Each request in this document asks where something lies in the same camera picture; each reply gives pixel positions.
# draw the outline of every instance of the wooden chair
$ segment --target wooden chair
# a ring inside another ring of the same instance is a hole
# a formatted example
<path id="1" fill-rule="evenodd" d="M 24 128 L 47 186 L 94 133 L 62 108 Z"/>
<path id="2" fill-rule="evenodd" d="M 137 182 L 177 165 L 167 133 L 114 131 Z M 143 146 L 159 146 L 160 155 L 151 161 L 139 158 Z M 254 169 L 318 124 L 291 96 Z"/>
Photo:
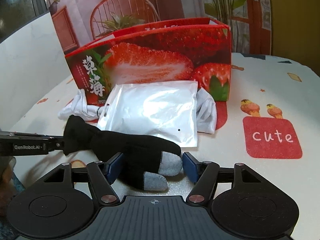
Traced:
<path id="1" fill-rule="evenodd" d="M 118 16 L 134 15 L 145 23 L 159 21 L 159 16 L 149 0 L 102 0 L 92 11 L 90 28 L 94 40 L 105 32 L 103 21 L 112 20 L 111 14 Z"/>

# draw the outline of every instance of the dark window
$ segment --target dark window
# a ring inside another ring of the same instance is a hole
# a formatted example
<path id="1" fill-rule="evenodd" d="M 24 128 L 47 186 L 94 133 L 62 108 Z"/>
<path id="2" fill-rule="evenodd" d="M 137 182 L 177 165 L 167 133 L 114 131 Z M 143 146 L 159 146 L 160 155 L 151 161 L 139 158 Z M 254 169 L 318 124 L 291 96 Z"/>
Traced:
<path id="1" fill-rule="evenodd" d="M 44 0 L 0 0 L 0 42 L 46 10 Z"/>

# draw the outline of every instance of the gray fingertip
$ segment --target gray fingertip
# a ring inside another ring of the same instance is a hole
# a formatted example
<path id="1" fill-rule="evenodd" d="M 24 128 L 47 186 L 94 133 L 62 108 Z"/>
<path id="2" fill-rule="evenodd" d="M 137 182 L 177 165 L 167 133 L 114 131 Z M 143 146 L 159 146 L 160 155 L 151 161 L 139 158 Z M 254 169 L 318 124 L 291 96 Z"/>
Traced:
<path id="1" fill-rule="evenodd" d="M 143 174 L 143 189 L 144 190 L 166 190 L 168 188 L 168 182 L 164 176 L 160 174 L 145 172 Z"/>
<path id="2" fill-rule="evenodd" d="M 173 153 L 162 152 L 159 174 L 163 176 L 178 175 L 182 169 L 182 159 Z"/>

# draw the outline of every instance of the white tablecloth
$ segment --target white tablecloth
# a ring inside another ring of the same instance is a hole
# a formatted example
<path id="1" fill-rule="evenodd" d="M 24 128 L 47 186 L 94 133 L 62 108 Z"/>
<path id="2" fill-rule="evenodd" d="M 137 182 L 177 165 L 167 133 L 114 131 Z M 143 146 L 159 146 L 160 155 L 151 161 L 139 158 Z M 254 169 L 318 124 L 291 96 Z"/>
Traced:
<path id="1" fill-rule="evenodd" d="M 232 70 L 226 124 L 214 135 L 198 133 L 198 147 L 185 150 L 200 161 L 214 161 L 221 167 L 246 163 L 298 204 L 300 217 L 292 237 L 295 240 L 319 240 L 320 78 L 306 66 L 293 61 L 291 64 L 278 63 L 287 60 L 276 57 L 262 60 L 235 53 L 232 61 L 240 69 Z M 302 82 L 294 75 L 291 76 L 298 80 L 292 79 L 288 73 L 297 75 Z M 76 92 L 77 86 L 70 76 L 35 104 L 11 131 L 62 135 L 65 122 L 57 118 L 57 113 Z M 240 109 L 243 99 L 258 104 L 261 117 L 271 118 L 267 104 L 282 110 L 283 118 L 292 123 L 299 139 L 303 152 L 300 159 L 253 158 L 247 153 L 243 118 L 248 114 Z M 20 156 L 17 157 L 15 173 L 25 186 L 29 186 L 58 164 L 73 160 L 87 164 L 96 157 L 90 151 L 80 151 L 67 157 L 61 151 L 47 156 Z M 169 189 L 161 193 L 136 191 L 119 181 L 112 187 L 121 199 L 124 195 L 182 195 L 186 198 L 193 184 L 180 174 L 169 179 Z M 219 185 L 216 195 L 230 187 Z M 76 188 L 90 194 L 85 184 L 78 183 Z"/>

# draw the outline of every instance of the ribbed gray plate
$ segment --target ribbed gray plate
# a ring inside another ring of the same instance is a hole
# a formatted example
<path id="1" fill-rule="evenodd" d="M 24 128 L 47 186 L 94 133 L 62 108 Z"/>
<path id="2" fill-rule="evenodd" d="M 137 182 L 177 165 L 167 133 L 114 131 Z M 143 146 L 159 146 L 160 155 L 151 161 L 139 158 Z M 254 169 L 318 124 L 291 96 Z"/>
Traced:
<path id="1" fill-rule="evenodd" d="M 91 225 L 66 239 L 240 240 L 217 227 L 204 208 L 191 207 L 180 196 L 126 197 L 119 206 L 102 208 Z"/>

